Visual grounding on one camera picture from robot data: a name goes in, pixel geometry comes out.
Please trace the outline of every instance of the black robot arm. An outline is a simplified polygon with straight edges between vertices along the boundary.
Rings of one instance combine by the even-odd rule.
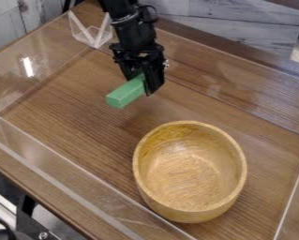
[[[98,0],[109,13],[118,43],[112,43],[114,63],[127,80],[140,73],[145,76],[145,91],[151,95],[164,83],[164,48],[155,42],[153,23],[157,21],[152,6],[140,5],[137,0]]]

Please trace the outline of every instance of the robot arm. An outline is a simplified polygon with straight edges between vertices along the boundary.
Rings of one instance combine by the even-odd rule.
[[[112,43],[114,63],[118,64],[127,80],[140,73],[145,76],[145,91],[151,95],[164,83],[167,60],[164,48],[155,42],[153,23],[157,22],[152,6],[140,5],[137,0],[98,0],[109,13],[118,43]]]

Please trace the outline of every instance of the bowl rim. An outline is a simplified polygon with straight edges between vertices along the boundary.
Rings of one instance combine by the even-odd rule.
[[[165,205],[163,202],[159,202],[155,198],[155,195],[151,194],[151,191],[149,189],[147,188],[147,185],[143,183],[141,181],[141,177],[140,177],[140,172],[139,172],[139,152],[140,152],[140,149],[143,147],[143,145],[145,144],[147,142],[147,139],[151,137],[151,135],[159,131],[160,129],[168,127],[168,126],[176,126],[176,125],[196,125],[199,127],[203,127],[203,128],[209,128],[211,130],[216,131],[217,133],[221,134],[221,136],[224,136],[227,138],[227,140],[229,141],[229,143],[232,144],[236,152],[237,152],[237,156],[239,156],[239,160],[241,162],[241,174],[240,174],[240,179],[239,179],[239,182],[236,184],[236,187],[235,189],[232,190],[232,192],[229,193],[229,195],[223,198],[219,202],[211,204],[205,209],[201,209],[201,210],[197,210],[197,209],[192,209],[192,210],[183,210],[183,209],[177,209],[177,208],[173,208],[168,205]],[[232,137],[228,135],[228,133],[225,131],[223,131],[219,127],[215,127],[209,124],[205,124],[205,123],[201,123],[201,122],[197,122],[197,121],[175,121],[175,122],[169,122],[169,123],[165,123],[163,125],[160,125],[159,127],[156,127],[155,129],[152,129],[147,134],[145,136],[143,137],[143,139],[140,140],[140,142],[137,143],[136,145],[136,148],[135,148],[135,151],[133,151],[133,156],[132,156],[132,172],[133,172],[133,177],[135,177],[135,181],[136,181],[136,184],[137,186],[141,188],[141,190],[144,191],[144,193],[147,194],[147,196],[151,197],[152,200],[155,200],[160,205],[165,206],[167,208],[169,209],[173,209],[179,212],[184,212],[184,213],[200,213],[200,212],[207,212],[207,211],[211,211],[213,209],[217,209],[220,208],[223,205],[225,205],[227,203],[231,203],[235,198],[237,198],[239,196],[239,193],[243,189],[243,186],[245,184],[245,181],[247,181],[247,161],[245,161],[245,156],[244,156],[244,153],[243,153],[243,150],[237,144],[237,142],[232,139]]]

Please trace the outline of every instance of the wooden bowl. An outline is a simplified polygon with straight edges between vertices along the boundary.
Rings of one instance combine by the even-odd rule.
[[[147,134],[135,149],[132,170],[151,209],[184,223],[220,216],[247,178],[235,140],[217,127],[192,121],[164,124]]]

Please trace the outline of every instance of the green block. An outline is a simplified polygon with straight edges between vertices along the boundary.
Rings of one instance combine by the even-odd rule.
[[[144,74],[139,74],[106,95],[106,103],[117,109],[122,109],[145,94]]]

